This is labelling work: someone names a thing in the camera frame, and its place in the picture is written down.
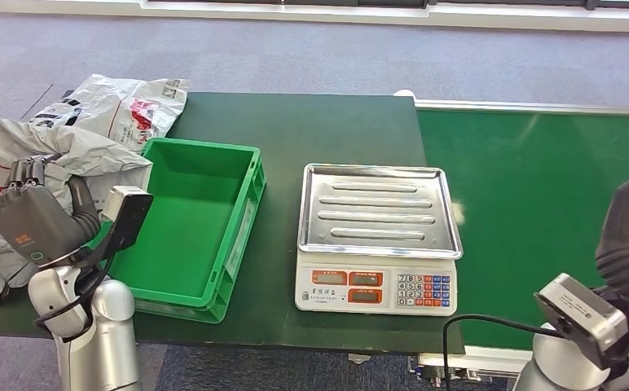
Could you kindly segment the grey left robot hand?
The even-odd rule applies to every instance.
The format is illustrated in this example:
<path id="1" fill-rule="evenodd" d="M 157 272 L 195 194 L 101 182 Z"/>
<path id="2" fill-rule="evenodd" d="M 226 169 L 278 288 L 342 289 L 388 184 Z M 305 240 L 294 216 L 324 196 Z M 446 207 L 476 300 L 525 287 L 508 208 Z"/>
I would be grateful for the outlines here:
<path id="1" fill-rule="evenodd" d="M 73 201 L 70 213 L 45 186 L 45 168 L 59 158 L 45 154 L 13 161 L 0 191 L 0 236 L 40 268 L 70 264 L 101 227 L 84 178 L 73 175 L 67 181 Z"/>

